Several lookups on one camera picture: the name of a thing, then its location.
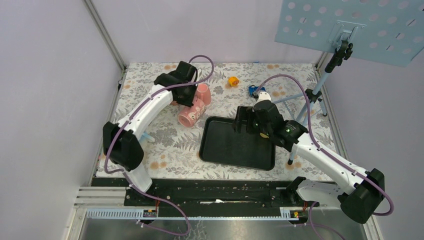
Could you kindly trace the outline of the yellow ceramic mug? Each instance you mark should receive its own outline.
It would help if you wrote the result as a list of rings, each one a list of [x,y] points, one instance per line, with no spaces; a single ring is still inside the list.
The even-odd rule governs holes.
[[[262,138],[264,138],[264,139],[269,139],[270,137],[269,137],[269,135],[267,134],[267,133],[262,133],[262,132],[260,132],[259,133],[259,135],[262,137]]]

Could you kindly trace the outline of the salmon pink ceramic mug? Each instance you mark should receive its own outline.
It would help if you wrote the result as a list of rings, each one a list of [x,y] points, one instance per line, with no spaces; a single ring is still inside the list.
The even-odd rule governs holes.
[[[196,97],[203,101],[203,103],[207,106],[211,103],[212,95],[209,89],[209,86],[205,83],[200,83],[197,85]]]

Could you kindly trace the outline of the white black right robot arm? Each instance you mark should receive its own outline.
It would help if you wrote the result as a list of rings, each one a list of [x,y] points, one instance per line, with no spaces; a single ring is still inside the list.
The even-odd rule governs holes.
[[[374,168],[359,167],[324,145],[320,145],[305,126],[285,120],[270,100],[254,106],[238,106],[233,121],[236,133],[263,134],[274,145],[312,163],[329,176],[334,184],[297,177],[287,191],[287,201],[299,206],[304,201],[337,207],[351,220],[364,224],[384,200],[384,174]]]

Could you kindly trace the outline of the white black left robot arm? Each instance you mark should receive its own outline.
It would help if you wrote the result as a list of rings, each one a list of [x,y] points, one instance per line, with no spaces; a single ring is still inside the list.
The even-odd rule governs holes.
[[[144,206],[154,202],[155,192],[150,188],[153,181],[142,163],[145,152],[140,138],[157,115],[172,102],[188,107],[193,105],[197,77],[196,67],[180,61],[175,70],[162,73],[154,80],[150,91],[130,113],[116,123],[108,121],[103,126],[106,158],[128,177],[130,185],[138,188],[135,197]]]

